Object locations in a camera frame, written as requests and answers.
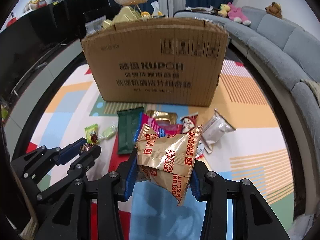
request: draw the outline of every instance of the striped mat pattern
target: striped mat pattern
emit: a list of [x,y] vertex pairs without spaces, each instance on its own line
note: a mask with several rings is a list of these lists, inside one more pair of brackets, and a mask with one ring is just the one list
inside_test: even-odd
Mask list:
[[109,102],[106,103],[103,113],[105,115],[117,115],[117,111],[133,109],[143,106],[144,109],[147,109],[147,104],[143,103],[126,103],[126,102]]
[[231,102],[253,105],[268,105],[260,88],[247,69],[232,60],[224,60],[221,80]]
[[293,192],[291,163],[286,149],[230,158],[232,180],[250,179],[272,204]]

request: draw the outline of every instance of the cardboard box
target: cardboard box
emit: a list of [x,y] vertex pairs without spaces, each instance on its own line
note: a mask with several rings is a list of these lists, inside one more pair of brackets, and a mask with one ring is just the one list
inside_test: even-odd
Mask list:
[[116,24],[81,43],[105,101],[209,106],[227,39],[210,22],[170,18]]

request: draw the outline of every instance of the brown teddy bear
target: brown teddy bear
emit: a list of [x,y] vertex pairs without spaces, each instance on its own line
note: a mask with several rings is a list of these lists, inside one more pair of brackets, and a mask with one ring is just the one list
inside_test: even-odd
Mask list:
[[268,7],[265,7],[266,11],[268,14],[272,14],[273,16],[276,16],[280,19],[282,19],[282,15],[281,15],[281,7],[279,4],[277,4],[276,2],[273,2],[271,5],[269,5]]

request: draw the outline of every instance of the silver wrapper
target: silver wrapper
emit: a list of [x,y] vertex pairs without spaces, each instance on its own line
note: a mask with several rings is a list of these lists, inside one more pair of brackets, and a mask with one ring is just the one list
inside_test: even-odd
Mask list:
[[235,131],[234,128],[219,112],[214,110],[214,115],[204,125],[200,141],[208,153],[212,152],[213,145],[220,140],[226,132]]

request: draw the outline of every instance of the pink stuffed animal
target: pink stuffed animal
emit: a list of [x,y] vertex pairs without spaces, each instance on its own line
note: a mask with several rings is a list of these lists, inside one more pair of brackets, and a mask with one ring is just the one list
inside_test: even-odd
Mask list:
[[230,6],[230,11],[228,12],[228,17],[231,21],[242,23],[243,25],[249,26],[251,21],[243,14],[241,8],[235,7],[231,2],[228,3]]

